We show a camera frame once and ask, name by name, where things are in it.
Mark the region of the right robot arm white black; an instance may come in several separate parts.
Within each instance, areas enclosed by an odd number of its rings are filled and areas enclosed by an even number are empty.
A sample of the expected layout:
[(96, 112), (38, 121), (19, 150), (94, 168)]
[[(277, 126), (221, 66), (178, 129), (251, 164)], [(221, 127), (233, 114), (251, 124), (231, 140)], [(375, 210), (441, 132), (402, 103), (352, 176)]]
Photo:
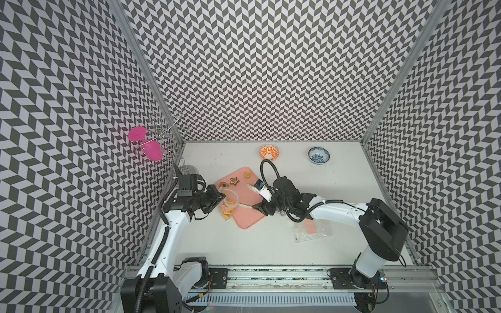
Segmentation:
[(261, 178), (251, 187), (263, 200), (253, 209), (266, 216), (284, 213), (292, 222), (326, 220), (359, 228), (367, 246), (356, 258), (348, 277), (353, 287), (375, 286), (374, 279), (387, 262), (400, 261), (409, 227), (384, 201), (373, 198), (367, 203), (351, 204), (327, 200), (312, 193), (300, 192), (293, 182), (281, 176), (271, 160), (260, 163)]

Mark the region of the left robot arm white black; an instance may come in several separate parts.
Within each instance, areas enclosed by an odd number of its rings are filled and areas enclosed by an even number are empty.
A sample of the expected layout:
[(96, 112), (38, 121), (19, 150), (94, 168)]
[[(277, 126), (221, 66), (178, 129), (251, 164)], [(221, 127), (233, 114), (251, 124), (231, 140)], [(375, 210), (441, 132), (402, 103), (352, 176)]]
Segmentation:
[(224, 199), (215, 185), (199, 174), (174, 168), (174, 182), (157, 208), (159, 223), (146, 261), (120, 290), (124, 312), (181, 312), (189, 308), (187, 294), (211, 284), (205, 257), (184, 259), (176, 265), (181, 239), (197, 211), (209, 215)]

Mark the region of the clear resealable bag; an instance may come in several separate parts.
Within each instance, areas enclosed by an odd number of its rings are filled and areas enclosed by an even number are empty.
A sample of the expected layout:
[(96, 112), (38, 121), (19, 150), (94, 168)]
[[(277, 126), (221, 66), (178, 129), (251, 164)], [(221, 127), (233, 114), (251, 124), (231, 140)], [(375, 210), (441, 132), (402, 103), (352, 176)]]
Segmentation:
[(224, 199), (220, 203), (220, 212), (223, 219), (228, 222), (238, 206), (239, 198), (236, 192), (227, 187), (221, 187), (219, 192), (225, 195)]

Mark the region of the yellow cookies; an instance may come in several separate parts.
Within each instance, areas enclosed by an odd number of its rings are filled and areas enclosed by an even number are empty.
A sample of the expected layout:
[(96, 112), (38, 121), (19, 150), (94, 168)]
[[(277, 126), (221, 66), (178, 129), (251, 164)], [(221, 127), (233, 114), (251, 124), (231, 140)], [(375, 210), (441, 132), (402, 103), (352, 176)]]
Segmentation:
[(223, 201), (220, 210), (222, 213), (222, 216), (225, 219), (230, 219), (235, 211), (235, 208), (237, 207), (237, 203), (233, 201)]

